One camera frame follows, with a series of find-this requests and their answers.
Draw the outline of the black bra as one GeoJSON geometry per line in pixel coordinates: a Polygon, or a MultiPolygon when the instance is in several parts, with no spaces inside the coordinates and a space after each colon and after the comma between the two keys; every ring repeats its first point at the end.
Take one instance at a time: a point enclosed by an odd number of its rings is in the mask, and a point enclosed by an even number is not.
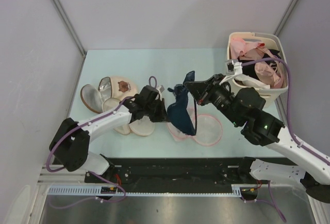
{"type": "Polygon", "coordinates": [[[167,88],[175,97],[175,102],[167,108],[168,121],[180,132],[189,135],[196,135],[196,128],[188,114],[188,89],[184,83],[195,81],[195,71],[190,71],[186,74],[182,84],[176,84],[174,88],[167,88]]]}

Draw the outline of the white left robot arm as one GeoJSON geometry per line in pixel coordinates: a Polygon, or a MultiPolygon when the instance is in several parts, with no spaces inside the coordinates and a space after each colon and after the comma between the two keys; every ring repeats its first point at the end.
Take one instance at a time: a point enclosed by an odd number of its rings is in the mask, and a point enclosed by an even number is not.
{"type": "Polygon", "coordinates": [[[95,173],[104,183],[111,181],[114,176],[111,162],[102,154],[90,152],[90,143],[109,130],[144,117],[148,117],[152,123],[166,122],[167,112],[161,95],[163,91],[163,86],[154,88],[146,85],[139,94],[125,97],[109,111],[79,122],[72,118],[65,119],[49,146],[47,170],[53,172],[50,160],[55,157],[69,172],[83,169],[95,173]]]}

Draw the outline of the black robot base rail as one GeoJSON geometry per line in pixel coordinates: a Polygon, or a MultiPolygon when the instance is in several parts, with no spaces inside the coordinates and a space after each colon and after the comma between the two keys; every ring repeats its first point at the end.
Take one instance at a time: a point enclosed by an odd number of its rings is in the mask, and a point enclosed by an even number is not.
{"type": "Polygon", "coordinates": [[[250,174],[251,158],[111,158],[102,175],[127,188],[192,188],[196,186],[262,185],[250,174]]]}

